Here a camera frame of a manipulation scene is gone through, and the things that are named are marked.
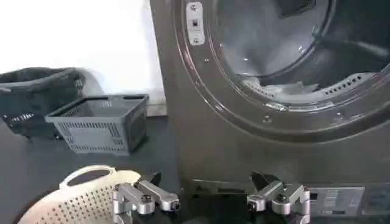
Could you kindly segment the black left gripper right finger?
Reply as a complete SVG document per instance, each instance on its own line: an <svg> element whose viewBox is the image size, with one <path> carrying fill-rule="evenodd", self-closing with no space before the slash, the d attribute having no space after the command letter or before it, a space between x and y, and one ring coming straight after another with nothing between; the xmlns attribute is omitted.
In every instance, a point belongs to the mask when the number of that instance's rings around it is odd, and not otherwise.
<svg viewBox="0 0 390 224"><path fill-rule="evenodd" d="M274 175L252 172L250 180L255 192L246 196L246 205L253 215L264 220L286 220L291 223L311 222L310 190L303 184L285 184Z"/></svg>

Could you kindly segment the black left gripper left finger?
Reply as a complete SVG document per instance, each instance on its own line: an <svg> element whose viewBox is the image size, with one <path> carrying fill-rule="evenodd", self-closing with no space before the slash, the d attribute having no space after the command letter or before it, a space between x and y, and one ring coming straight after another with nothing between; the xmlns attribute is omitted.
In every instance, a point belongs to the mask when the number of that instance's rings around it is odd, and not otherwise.
<svg viewBox="0 0 390 224"><path fill-rule="evenodd" d="M112 193L113 223L133 223L135 216L149 217L158 211L176 214L180 211L180 198L162 189L162 173L142 175L135 182L115 185Z"/></svg>

